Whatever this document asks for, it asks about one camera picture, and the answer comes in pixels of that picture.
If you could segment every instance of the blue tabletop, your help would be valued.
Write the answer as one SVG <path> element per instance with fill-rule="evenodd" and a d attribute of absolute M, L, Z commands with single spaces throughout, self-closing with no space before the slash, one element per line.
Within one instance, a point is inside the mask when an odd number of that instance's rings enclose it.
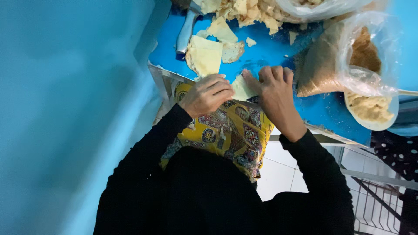
<path fill-rule="evenodd" d="M 193 34 L 195 35 L 201 29 L 206 29 L 211 23 L 212 16 L 212 14 L 208 14 L 198 20 Z M 176 39 L 184 19 L 185 16 L 173 13 L 168 16 L 161 28 L 158 45 L 149 56 L 149 60 L 154 65 L 161 65 L 164 69 L 194 79 L 197 75 L 189 69 L 183 56 L 176 56 Z M 225 74 L 231 82 L 235 80 L 235 76 L 242 69 L 251 70 L 255 77 L 258 77 L 259 70 L 265 65 L 282 65 L 295 69 L 293 55 L 305 49 L 311 43 L 312 38 L 318 38 L 323 32 L 320 23 L 310 23 L 305 31 L 301 31 L 299 25 L 285 23 L 282 30 L 270 36 L 264 23 L 257 22 L 243 28 L 238 27 L 236 20 L 227 21 L 227 23 L 239 41 L 245 41 L 247 37 L 250 37 L 257 42 L 251 48 L 245 45 L 245 52 L 237 62 L 221 63 L 219 73 Z M 289 43 L 289 31 L 299 32 L 292 46 Z M 294 103 L 305 122 L 362 145 L 370 145 L 371 131 L 362 127 L 349 113 L 344 104 L 343 93 L 333 92 L 299 98 L 294 92 Z"/>

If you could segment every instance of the polka dot fabric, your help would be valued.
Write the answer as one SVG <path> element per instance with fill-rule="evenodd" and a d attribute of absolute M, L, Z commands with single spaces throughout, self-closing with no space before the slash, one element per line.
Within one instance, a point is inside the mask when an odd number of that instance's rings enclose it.
<path fill-rule="evenodd" d="M 372 131 L 371 147 L 376 156 L 403 178 L 418 182 L 418 136 L 403 137 L 387 130 Z"/>

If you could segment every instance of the black sleeve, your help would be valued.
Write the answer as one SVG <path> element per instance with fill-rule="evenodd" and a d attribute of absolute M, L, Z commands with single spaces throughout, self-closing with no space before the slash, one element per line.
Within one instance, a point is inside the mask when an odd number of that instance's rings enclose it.
<path fill-rule="evenodd" d="M 192 121 L 192 118 L 178 104 L 153 126 L 145 136 L 138 141 L 109 176 L 107 187 L 146 179 L 155 170 L 160 170 L 161 156 L 172 144 L 178 133 Z"/>
<path fill-rule="evenodd" d="M 153 224 L 158 220 L 152 216 L 158 215 L 165 192 L 160 158 L 191 121 L 187 112 L 176 104 L 131 148 L 108 178 L 99 200 L 94 234 L 158 231 L 158 226 Z"/>
<path fill-rule="evenodd" d="M 285 150 L 297 160 L 309 190 L 309 197 L 316 212 L 321 216 L 324 234 L 354 234 L 352 196 L 345 176 L 334 157 L 323 148 L 313 134 L 306 134 L 291 143 L 284 135 L 280 142 Z"/>

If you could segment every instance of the knife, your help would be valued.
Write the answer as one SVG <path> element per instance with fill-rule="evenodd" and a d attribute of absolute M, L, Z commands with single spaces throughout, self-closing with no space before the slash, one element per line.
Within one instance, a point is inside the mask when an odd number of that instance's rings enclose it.
<path fill-rule="evenodd" d="M 189 43 L 189 39 L 193 35 L 194 23 L 199 15 L 203 15 L 200 6 L 197 5 L 194 1 L 190 1 L 190 6 L 189 10 L 187 11 L 186 19 L 177 37 L 177 54 L 185 54 L 187 52 L 187 45 Z"/>

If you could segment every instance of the clear plastic bag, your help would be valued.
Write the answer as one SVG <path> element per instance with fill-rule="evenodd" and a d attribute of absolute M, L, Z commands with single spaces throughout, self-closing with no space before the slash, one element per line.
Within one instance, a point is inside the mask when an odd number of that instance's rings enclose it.
<path fill-rule="evenodd" d="M 374 47 L 375 56 L 370 61 L 381 62 L 376 72 L 366 69 L 367 66 L 351 65 L 356 64 L 351 61 L 353 44 L 365 27 L 370 40 L 364 50 L 357 49 L 361 53 L 356 56 L 366 58 L 369 53 L 365 51 Z M 333 24 L 311 45 L 305 57 L 301 76 L 297 78 L 298 96 L 336 91 L 363 96 L 396 95 L 401 35 L 396 17 L 376 11 L 363 12 Z"/>
<path fill-rule="evenodd" d="M 355 11 L 372 0 L 324 0 L 320 5 L 301 5 L 296 0 L 276 0 L 285 12 L 301 18 L 304 22 L 320 21 L 347 12 Z"/>
<path fill-rule="evenodd" d="M 349 65 L 353 54 L 353 43 L 367 27 L 371 41 L 377 47 L 382 62 L 380 73 Z M 395 16 L 369 11 L 344 20 L 344 29 L 339 40 L 336 55 L 337 80 L 354 93 L 364 96 L 397 95 L 401 24 Z"/>

